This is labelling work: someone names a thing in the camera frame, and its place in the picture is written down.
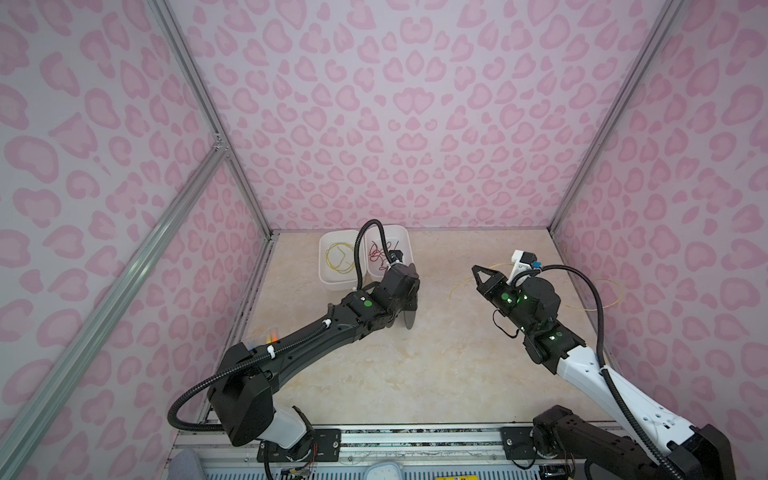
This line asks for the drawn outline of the aluminium frame right post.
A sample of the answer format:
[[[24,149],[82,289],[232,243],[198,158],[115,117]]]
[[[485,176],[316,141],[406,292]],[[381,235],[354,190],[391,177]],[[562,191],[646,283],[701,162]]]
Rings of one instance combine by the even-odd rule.
[[[669,36],[684,16],[688,4],[689,1],[684,0],[668,0],[663,3],[659,15],[650,28],[624,80],[620,84],[614,101],[600,123],[594,139],[575,171],[560,206],[547,227],[551,236],[554,236],[557,230],[564,224],[566,215],[575,203],[576,197],[585,184],[588,175],[597,164],[608,140],[619,125],[622,116],[628,110],[633,97],[663,50]]]

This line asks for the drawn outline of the dark grey cable spool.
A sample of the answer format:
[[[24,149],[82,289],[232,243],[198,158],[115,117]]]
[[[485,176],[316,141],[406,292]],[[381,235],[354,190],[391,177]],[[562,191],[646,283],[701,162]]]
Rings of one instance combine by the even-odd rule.
[[[418,309],[418,297],[414,296],[410,298],[401,311],[404,325],[408,330],[411,330],[415,324],[416,313]]]

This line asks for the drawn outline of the aluminium frame diagonal bar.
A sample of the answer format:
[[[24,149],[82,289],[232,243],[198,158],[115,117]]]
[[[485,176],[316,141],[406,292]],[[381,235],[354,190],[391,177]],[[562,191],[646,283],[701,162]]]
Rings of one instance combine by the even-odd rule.
[[[34,395],[6,431],[1,443],[1,477],[15,479],[45,437],[60,410],[101,351],[117,322],[144,285],[210,180],[226,159],[227,147],[215,144],[186,185],[157,220],[121,275],[85,320]]]

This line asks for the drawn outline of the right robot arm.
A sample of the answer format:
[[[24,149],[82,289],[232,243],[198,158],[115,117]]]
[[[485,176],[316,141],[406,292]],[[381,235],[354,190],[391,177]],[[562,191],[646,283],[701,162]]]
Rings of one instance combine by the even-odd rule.
[[[475,265],[478,292],[511,321],[531,360],[576,387],[624,430],[610,433],[555,405],[536,416],[531,447],[542,458],[582,458],[621,479],[733,479],[732,447],[715,426],[698,427],[645,394],[610,367],[604,356],[602,299],[593,295],[597,346],[565,327],[554,286],[537,265],[507,278]]]

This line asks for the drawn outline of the white plastic tray right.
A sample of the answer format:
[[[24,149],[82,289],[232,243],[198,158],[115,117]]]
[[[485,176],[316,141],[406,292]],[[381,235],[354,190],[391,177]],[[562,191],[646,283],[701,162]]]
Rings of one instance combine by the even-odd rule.
[[[414,258],[408,231],[399,225],[385,225],[384,232],[387,250],[389,252],[393,250],[400,251],[403,255],[402,262],[404,264],[413,263]],[[367,230],[363,247],[365,248],[368,275],[374,281],[381,280],[389,268],[389,263],[384,254],[381,236],[377,227],[371,227]]]

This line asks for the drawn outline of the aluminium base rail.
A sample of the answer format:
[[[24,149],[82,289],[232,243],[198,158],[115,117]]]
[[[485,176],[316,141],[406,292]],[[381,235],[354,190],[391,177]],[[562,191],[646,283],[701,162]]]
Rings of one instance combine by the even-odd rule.
[[[230,446],[217,433],[184,434],[165,479],[581,479],[574,448],[538,453],[529,423],[322,425],[298,461],[257,442]]]

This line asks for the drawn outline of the white plastic tray left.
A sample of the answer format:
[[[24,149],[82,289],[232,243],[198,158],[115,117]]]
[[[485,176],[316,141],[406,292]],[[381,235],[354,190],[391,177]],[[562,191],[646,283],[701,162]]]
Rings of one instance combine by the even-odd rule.
[[[352,291],[357,286],[357,270],[367,273],[363,246],[355,252],[357,230],[325,233],[318,246],[318,276],[329,291]]]

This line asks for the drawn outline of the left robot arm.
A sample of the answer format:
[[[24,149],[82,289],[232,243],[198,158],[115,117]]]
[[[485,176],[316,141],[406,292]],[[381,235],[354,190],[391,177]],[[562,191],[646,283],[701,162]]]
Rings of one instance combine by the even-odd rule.
[[[420,279],[399,250],[382,248],[389,264],[383,278],[364,284],[355,269],[355,287],[328,306],[316,321],[272,343],[238,343],[224,354],[216,372],[182,393],[169,407],[168,423],[186,432],[223,432],[235,447],[253,441],[302,456],[314,439],[310,421],[297,407],[274,400],[289,380],[342,346],[391,327],[401,319],[414,326]]]

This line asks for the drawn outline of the aluminium frame post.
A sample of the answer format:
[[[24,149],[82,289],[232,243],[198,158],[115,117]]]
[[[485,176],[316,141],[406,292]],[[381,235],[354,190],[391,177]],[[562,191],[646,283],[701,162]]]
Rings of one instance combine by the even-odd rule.
[[[650,28],[624,80],[620,84],[614,101],[600,123],[594,139],[575,171],[560,206],[547,227],[551,236],[554,236],[557,230],[564,224],[566,215],[575,203],[576,197],[585,184],[588,175],[597,164],[608,140],[619,125],[622,116],[628,110],[633,97],[663,50],[669,36],[684,16],[688,4],[689,1],[684,0],[668,0],[663,3],[659,15]]]
[[[215,139],[215,144],[224,151],[224,160],[234,176],[236,185],[244,196],[246,206],[250,210],[252,217],[256,220],[261,233],[267,239],[270,239],[273,231],[268,225],[254,189],[247,178],[246,171],[217,111],[212,95],[195,62],[192,50],[185,39],[184,32],[176,18],[171,3],[166,0],[149,0],[146,4],[169,44],[171,55],[176,60],[181,73],[189,85],[190,92]]]

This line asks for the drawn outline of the aluminium frame left post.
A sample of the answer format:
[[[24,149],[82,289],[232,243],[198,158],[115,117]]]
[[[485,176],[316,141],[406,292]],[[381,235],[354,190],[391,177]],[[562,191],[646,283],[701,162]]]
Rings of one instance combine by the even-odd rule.
[[[270,239],[273,231],[268,225],[254,189],[247,178],[246,171],[217,111],[212,95],[195,62],[192,50],[185,39],[184,32],[176,18],[171,3],[166,0],[149,0],[146,4],[169,44],[171,55],[176,60],[181,73],[189,85],[190,92],[215,139],[215,144],[224,151],[224,160],[234,176],[236,185],[244,196],[246,206],[250,210],[252,217],[256,220],[261,233],[267,239]]]

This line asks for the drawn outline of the white plastic tray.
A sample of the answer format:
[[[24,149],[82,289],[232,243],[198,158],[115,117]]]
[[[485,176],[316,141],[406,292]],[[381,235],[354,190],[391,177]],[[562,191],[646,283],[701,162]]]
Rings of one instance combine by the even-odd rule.
[[[357,286],[357,270],[367,273],[363,246],[355,252],[357,230],[325,233],[318,246],[318,276],[329,291],[352,291]]]
[[[404,264],[413,263],[414,258],[408,231],[399,225],[385,225],[384,232],[387,250],[389,252],[393,250],[400,251],[403,255],[402,262]],[[377,227],[371,227],[367,230],[363,247],[365,248],[368,275],[374,281],[381,280],[389,268],[389,263],[384,254],[381,236]]]

